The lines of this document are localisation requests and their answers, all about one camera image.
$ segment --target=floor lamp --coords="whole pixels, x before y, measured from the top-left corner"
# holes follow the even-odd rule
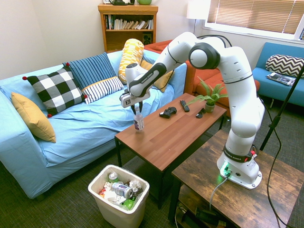
[[[210,0],[190,0],[188,2],[187,18],[195,19],[193,33],[195,32],[196,20],[206,20],[208,18],[209,9]]]

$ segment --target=white trash can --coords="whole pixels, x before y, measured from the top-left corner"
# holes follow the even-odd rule
[[[135,203],[132,210],[127,211],[98,195],[99,191],[104,187],[105,182],[108,181],[108,175],[113,171],[117,173],[120,181],[125,183],[127,181],[137,180],[142,186],[142,195]],[[146,199],[149,195],[149,188],[150,185],[148,182],[129,172],[128,170],[115,165],[107,165],[88,186],[88,190],[95,198],[104,219],[116,228],[139,227],[144,216],[144,209]]]

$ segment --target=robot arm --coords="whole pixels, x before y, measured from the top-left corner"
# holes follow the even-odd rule
[[[190,32],[176,37],[161,53],[149,71],[137,64],[126,68],[127,92],[121,96],[123,107],[150,97],[153,83],[189,60],[196,69],[218,68],[229,97],[231,129],[223,153],[217,161],[220,174],[245,188],[253,189],[262,179],[251,148],[264,115],[257,98],[251,68],[240,47],[225,48],[217,37],[197,39]]]

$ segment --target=potted plant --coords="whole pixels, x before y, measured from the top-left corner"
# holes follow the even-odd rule
[[[201,85],[205,88],[206,92],[207,92],[207,95],[204,96],[204,95],[198,95],[197,97],[195,97],[192,101],[188,102],[187,105],[190,105],[194,102],[197,102],[197,101],[206,101],[206,105],[205,105],[205,110],[207,113],[212,113],[213,110],[214,110],[214,107],[215,107],[215,103],[220,99],[220,98],[223,98],[223,97],[228,97],[227,94],[219,94],[222,89],[224,87],[221,87],[222,84],[217,84],[214,88],[212,88],[211,86],[207,85],[203,79],[200,79],[200,83]]]

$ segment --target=magazine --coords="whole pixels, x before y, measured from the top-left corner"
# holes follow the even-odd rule
[[[286,75],[281,75],[281,74],[278,74],[276,72],[273,72],[269,75],[266,76],[267,78],[271,79],[271,80],[274,80],[276,82],[279,82],[279,83],[282,83],[284,85],[289,85],[289,86],[292,86],[295,82],[295,78],[294,77],[289,77],[289,76],[286,76]]]

